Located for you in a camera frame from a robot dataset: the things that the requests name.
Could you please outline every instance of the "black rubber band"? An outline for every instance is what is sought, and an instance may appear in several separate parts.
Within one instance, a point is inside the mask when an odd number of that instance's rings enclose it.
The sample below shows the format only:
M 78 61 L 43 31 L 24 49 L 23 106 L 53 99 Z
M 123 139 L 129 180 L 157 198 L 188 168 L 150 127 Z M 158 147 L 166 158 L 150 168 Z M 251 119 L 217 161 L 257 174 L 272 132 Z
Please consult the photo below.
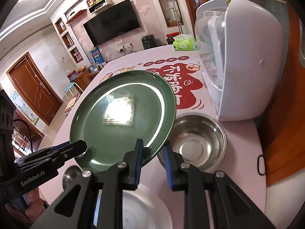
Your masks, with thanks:
M 260 158 L 263 157 L 264 159 L 264 163 L 265 163 L 265 173 L 260 173 Z M 266 175 L 266 172 L 267 172 L 267 159 L 265 158 L 264 155 L 259 155 L 258 158 L 257 158 L 257 172 L 260 176 L 264 176 Z

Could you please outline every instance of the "flat screen tv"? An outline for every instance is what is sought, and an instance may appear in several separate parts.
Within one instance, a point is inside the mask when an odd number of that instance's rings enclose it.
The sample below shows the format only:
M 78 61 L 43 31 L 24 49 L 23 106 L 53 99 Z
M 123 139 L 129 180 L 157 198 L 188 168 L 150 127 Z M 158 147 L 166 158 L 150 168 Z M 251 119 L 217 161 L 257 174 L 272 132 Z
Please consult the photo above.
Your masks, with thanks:
M 125 0 L 106 9 L 83 26 L 94 46 L 123 33 L 141 28 L 130 0 Z

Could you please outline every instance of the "stack of books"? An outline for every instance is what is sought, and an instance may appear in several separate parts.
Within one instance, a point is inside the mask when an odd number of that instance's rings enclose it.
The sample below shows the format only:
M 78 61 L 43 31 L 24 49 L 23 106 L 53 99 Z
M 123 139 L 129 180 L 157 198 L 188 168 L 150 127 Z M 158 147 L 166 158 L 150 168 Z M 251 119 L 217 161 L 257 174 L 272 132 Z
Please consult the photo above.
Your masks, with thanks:
M 80 97 L 80 94 L 77 94 L 70 99 L 70 101 L 68 102 L 68 105 L 65 109 L 66 116 L 68 116 L 68 114 L 70 113 L 71 109 L 73 108 L 74 104 L 76 103 L 76 101 L 79 97 Z

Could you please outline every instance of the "bowl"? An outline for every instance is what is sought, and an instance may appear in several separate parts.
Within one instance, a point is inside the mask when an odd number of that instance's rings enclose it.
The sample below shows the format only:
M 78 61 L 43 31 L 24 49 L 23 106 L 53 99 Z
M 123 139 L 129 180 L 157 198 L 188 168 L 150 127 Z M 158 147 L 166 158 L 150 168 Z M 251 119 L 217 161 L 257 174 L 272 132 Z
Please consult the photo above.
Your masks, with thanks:
M 173 152 L 180 153 L 201 171 L 214 172 L 225 156 L 227 137 L 218 121 L 205 114 L 183 114 L 176 118 L 169 136 Z M 164 150 L 158 154 L 164 167 Z
M 75 178 L 82 173 L 82 170 L 76 166 L 70 166 L 66 169 L 65 173 L 63 174 L 63 190 L 65 190 L 70 183 L 72 183 Z

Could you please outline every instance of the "human hand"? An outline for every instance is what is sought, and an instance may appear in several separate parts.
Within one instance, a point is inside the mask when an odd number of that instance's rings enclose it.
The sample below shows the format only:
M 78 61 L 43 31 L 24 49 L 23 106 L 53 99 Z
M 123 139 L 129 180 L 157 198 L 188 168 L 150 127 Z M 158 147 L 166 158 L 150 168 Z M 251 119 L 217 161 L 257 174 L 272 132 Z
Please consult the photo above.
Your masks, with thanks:
M 30 202 L 28 209 L 25 211 L 25 215 L 22 214 L 10 203 L 5 205 L 9 214 L 18 222 L 22 224 L 33 224 L 38 217 L 45 211 L 43 200 L 39 197 L 39 189 L 33 189 L 28 192 L 27 200 Z

